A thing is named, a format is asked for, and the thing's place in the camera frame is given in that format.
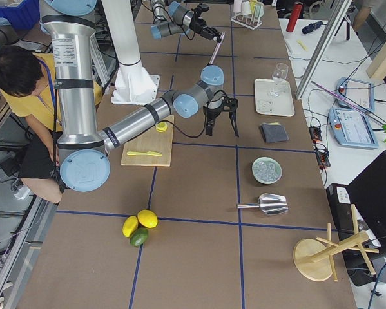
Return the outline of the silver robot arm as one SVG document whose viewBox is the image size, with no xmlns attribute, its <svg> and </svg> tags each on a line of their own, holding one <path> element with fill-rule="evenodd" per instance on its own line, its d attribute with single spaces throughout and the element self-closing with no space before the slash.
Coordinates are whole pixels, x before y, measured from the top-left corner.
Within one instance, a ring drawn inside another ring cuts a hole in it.
<svg viewBox="0 0 386 309">
<path fill-rule="evenodd" d="M 209 11 L 209 6 L 199 3 L 195 8 L 188 9 L 181 2 L 149 1 L 153 14 L 151 34 L 154 39 L 162 39 L 170 35 L 193 32 L 210 41 L 222 42 L 221 33 L 214 27 L 208 26 L 201 17 Z"/>
<path fill-rule="evenodd" d="M 211 135 L 215 120 L 226 112 L 236 124 L 238 102 L 223 89 L 224 73 L 209 63 L 199 81 L 186 91 L 157 96 L 159 77 L 142 65 L 129 1 L 103 1 L 119 70 L 113 92 L 118 103 L 138 109 L 117 123 L 97 129 L 92 69 L 95 53 L 94 1 L 42 1 L 41 25 L 52 38 L 55 78 L 50 83 L 53 105 L 61 112 L 62 136 L 57 141 L 60 176 L 75 191 L 102 186 L 110 174 L 111 150 L 133 140 L 173 113 L 189 118 L 205 114 L 203 132 Z"/>
</svg>

